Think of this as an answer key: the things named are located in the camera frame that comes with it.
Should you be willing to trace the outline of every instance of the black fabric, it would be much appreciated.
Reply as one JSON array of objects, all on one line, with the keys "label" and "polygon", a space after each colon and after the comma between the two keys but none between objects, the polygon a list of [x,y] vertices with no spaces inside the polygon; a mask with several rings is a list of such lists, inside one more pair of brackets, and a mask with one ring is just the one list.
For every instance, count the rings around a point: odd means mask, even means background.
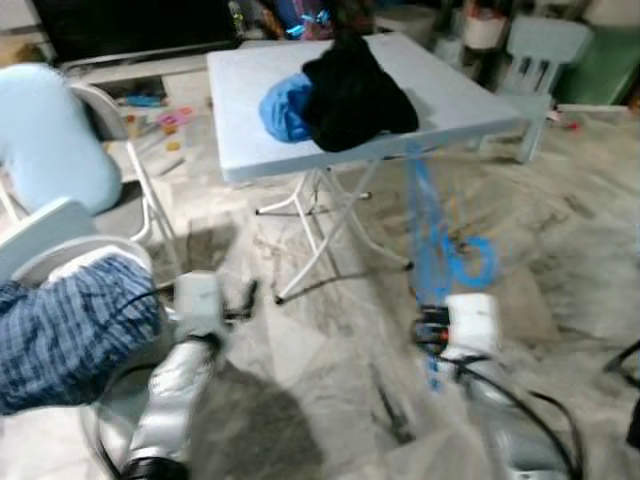
[{"label": "black fabric", "polygon": [[631,426],[629,427],[627,442],[632,447],[640,450],[640,400],[638,400],[638,403],[636,403],[636,408],[633,411],[633,418],[631,419]]},{"label": "black fabric", "polygon": [[405,93],[380,67],[367,42],[343,32],[302,71],[313,88],[302,117],[323,150],[353,148],[380,132],[418,129],[418,115]]}]

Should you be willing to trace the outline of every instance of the black screen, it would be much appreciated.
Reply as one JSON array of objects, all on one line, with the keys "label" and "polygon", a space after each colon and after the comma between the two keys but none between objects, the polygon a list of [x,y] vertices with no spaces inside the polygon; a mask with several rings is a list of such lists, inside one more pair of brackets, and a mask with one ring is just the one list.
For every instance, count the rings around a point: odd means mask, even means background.
[{"label": "black screen", "polygon": [[58,62],[235,38],[226,0],[32,0],[32,3],[56,50]]}]

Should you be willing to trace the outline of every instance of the light blue plastic chair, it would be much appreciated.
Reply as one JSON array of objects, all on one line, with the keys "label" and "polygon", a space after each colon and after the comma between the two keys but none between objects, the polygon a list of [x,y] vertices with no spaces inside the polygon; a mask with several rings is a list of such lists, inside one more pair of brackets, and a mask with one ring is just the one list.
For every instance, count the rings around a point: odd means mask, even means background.
[{"label": "light blue plastic chair", "polygon": [[513,22],[507,44],[512,62],[498,94],[529,122],[518,162],[535,156],[552,104],[550,92],[562,67],[579,60],[591,37],[587,26],[564,20],[521,16]]}]

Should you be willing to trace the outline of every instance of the light blue table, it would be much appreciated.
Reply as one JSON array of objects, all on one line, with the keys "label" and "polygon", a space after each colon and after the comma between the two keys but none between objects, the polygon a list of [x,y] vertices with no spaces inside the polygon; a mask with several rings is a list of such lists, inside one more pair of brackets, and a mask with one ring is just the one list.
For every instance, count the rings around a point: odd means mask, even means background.
[{"label": "light blue table", "polygon": [[[265,130],[258,105],[269,88],[300,72],[302,65],[319,57],[331,42],[283,42],[265,48],[210,53],[207,56],[211,98],[215,115],[220,166],[225,180],[239,182],[267,175],[305,172],[293,194],[285,201],[261,208],[267,213],[293,204],[314,251],[302,271],[276,296],[288,293],[309,273],[338,230],[350,221],[356,233],[375,251],[410,267],[410,262],[374,243],[353,213],[353,206],[366,191],[369,180],[385,157],[403,154],[407,142],[424,149],[442,147],[471,138],[496,134],[517,126],[520,116],[507,102],[482,89],[462,74],[401,34],[367,37],[372,53],[411,99],[420,120],[418,131],[403,135],[380,135],[351,150],[322,151],[312,141],[281,143]],[[344,192],[332,165],[367,161],[355,190]],[[318,245],[311,235],[300,193],[309,181],[327,183],[337,205],[338,220]]]}]

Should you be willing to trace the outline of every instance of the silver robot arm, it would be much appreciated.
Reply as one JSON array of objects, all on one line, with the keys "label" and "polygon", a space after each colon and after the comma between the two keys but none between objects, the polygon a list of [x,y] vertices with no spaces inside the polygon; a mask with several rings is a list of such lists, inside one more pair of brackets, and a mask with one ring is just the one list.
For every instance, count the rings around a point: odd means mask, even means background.
[{"label": "silver robot arm", "polygon": [[434,309],[435,313],[429,310],[424,317],[435,318],[434,324],[427,320],[422,325],[429,325],[428,332],[435,332],[435,336],[430,339],[429,334],[422,334],[421,340],[427,340],[423,346],[431,345],[428,350],[440,359],[440,370],[459,375],[470,416],[485,440],[494,478],[570,480],[570,472],[556,446],[520,408],[486,382],[459,369],[456,372],[456,362],[485,354],[488,358],[473,363],[469,369],[505,390],[512,390],[509,376],[491,358],[497,353],[500,340],[496,300],[479,293],[451,295],[446,299],[445,308]]},{"label": "silver robot arm", "polygon": [[176,284],[177,345],[153,371],[149,402],[134,433],[121,478],[187,480],[191,414],[229,332],[223,297],[213,273],[193,272]]}]

